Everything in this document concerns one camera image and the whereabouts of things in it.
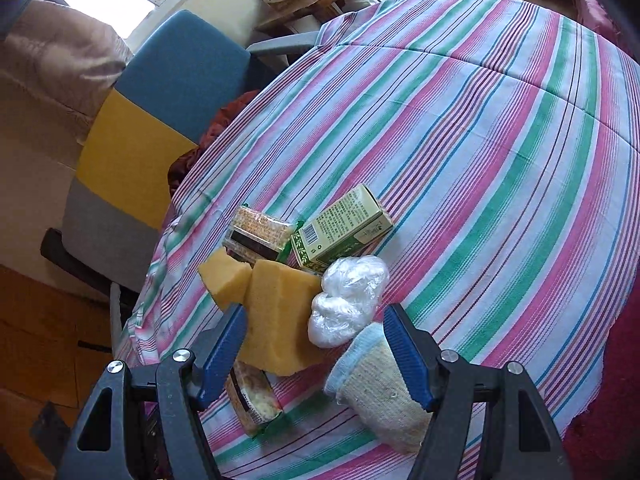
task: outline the tablecloth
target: tablecloth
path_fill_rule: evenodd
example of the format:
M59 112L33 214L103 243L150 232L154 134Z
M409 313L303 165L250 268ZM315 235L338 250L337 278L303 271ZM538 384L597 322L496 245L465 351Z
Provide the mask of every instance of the tablecloth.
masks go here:
M388 0L316 46L188 174L118 355L157 362L221 313L197 273L242 203L307 219L366 183L395 222L369 247L383 304L473 363L522 362L562 431L597 391L638 261L640 68L520 0ZM402 479L321 388L337 358L274 380L285 413L255 439L223 395L202 421L223 474ZM476 406L460 478L479 448Z

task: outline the blue gripper pad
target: blue gripper pad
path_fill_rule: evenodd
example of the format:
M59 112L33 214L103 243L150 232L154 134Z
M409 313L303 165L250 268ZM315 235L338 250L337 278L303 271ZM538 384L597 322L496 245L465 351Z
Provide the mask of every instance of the blue gripper pad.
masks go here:
M398 304L397 308L402 309L402 306ZM394 305L389 305L385 309L383 328L386 342L391 347L411 398L420 404L424 410L429 410L434 400L429 389L429 371L409 332L411 330L418 335L418 331L413 325L409 329L405 323L411 323L411 321L406 314L404 314L404 317L406 320L402 322Z
M214 347L202 365L202 386L196 396L200 410L205 410L222 394L226 378L244 341L246 329L246 310L236 303L229 306L213 329L206 331L211 332Z

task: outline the beige sock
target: beige sock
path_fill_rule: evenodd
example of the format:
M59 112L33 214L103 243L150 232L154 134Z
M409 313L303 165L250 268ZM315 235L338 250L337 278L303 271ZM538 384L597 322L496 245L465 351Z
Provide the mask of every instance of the beige sock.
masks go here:
M329 374L324 391L339 404L351 406L396 451L419 451L431 413L409 396L380 323L367 326L353 340Z

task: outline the chair backrest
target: chair backrest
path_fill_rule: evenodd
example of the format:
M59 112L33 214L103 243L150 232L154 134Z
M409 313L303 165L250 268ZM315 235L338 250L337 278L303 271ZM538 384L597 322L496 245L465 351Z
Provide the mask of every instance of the chair backrest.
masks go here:
M137 292L170 197L167 170L216 111L273 73L187 10L145 42L89 133L66 200L68 253Z

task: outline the crumpled plastic bag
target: crumpled plastic bag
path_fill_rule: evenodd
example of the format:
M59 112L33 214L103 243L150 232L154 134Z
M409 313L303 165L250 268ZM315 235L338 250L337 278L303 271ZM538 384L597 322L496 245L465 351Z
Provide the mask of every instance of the crumpled plastic bag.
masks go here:
M322 276L322 290L311 303L309 341L334 348L353 339L371 323L389 281L389 270L377 256L340 258Z

